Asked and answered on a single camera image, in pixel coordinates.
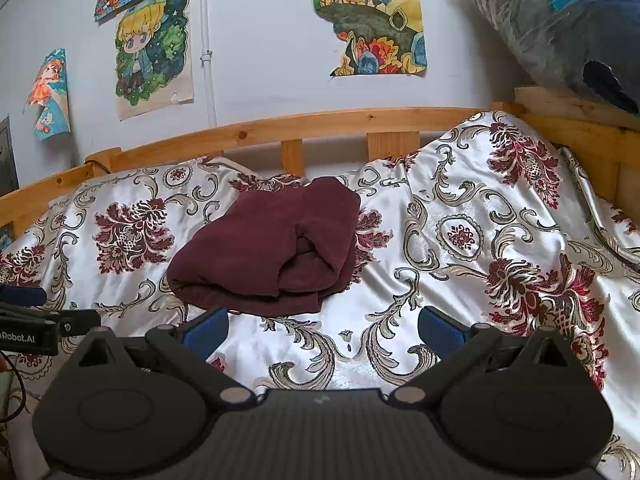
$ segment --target blond hair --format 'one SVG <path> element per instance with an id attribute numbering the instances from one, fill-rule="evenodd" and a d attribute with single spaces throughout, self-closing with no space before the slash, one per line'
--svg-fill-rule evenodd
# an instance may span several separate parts
<path id="1" fill-rule="evenodd" d="M 162 20 L 165 5 L 165 0 L 156 0 L 154 3 L 125 16 L 118 26 L 118 40 L 123 43 L 125 38 L 141 34 L 145 25 L 148 25 L 148 32 L 153 34 L 158 23 Z"/>

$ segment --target white wall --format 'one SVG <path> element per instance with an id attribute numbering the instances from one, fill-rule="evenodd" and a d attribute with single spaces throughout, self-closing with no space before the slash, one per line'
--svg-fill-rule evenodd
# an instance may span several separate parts
<path id="1" fill-rule="evenodd" d="M 428 73 L 329 78 L 344 43 L 311 0 L 209 0 L 218 124 L 356 107 L 486 106 L 528 84 L 490 26 L 472 9 L 420 0 Z M 200 0 L 191 0 L 194 101 L 119 121 L 114 104 L 112 16 L 94 22 L 95 0 L 9 0 L 0 10 L 0 120 L 10 117 L 24 186 L 112 146 L 123 149 L 208 127 L 200 67 Z M 73 137 L 39 142 L 37 107 L 24 102 L 44 57 L 66 49 Z M 339 150 L 349 160 L 349 150 Z M 260 160 L 253 160 L 254 168 Z"/>

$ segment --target bedspread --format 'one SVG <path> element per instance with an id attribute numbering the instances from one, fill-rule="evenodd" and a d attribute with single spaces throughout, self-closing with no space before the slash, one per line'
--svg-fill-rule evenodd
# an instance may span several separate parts
<path id="1" fill-rule="evenodd" d="M 485 112 L 418 152 L 337 178 L 362 199 L 348 289 L 318 314 L 229 313 L 229 337 L 210 364 L 258 393 L 388 393 L 436 362 L 417 333 L 424 306 L 519 335 L 552 325 L 613 410 L 601 471 L 633 480 L 640 465 L 640 234 L 594 195 L 572 154 L 512 116 Z M 2 252 L 0 282 L 39 283 L 48 293 L 45 308 L 94 308 L 119 336 L 179 324 L 201 311 L 167 286 L 173 254 L 239 193 L 304 183 L 261 178 L 213 157 L 95 178 L 56 200 Z M 46 471 L 31 413 L 79 341 L 63 339 L 55 358 L 16 357 L 27 410 L 3 428 L 0 446 L 7 436 L 20 480 Z M 12 410 L 17 381 L 10 398 Z"/>

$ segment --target ribbed black surface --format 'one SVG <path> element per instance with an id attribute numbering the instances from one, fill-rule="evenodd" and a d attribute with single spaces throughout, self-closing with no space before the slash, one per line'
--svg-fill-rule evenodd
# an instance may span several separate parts
<path id="1" fill-rule="evenodd" d="M 427 416 L 387 406 L 377 390 L 304 393 L 275 390 L 254 410 L 223 415 L 211 436 L 187 460 L 143 478 L 504 480 L 519 477 L 488 471 L 461 458 L 444 445 Z M 75 479 L 61 473 L 49 476 L 49 480 Z M 594 470 L 585 470 L 561 479 L 602 480 L 602 477 Z"/>

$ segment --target blue gripper pad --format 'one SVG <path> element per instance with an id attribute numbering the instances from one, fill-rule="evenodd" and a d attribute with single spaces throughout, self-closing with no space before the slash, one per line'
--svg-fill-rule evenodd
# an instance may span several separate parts
<path id="1" fill-rule="evenodd" d="M 182 332 L 182 345 L 204 361 L 229 335 L 228 312 L 226 308 L 205 312 L 178 330 Z"/>
<path id="2" fill-rule="evenodd" d="M 424 307 L 418 315 L 418 336 L 444 359 L 469 340 L 470 329 L 432 306 Z"/>

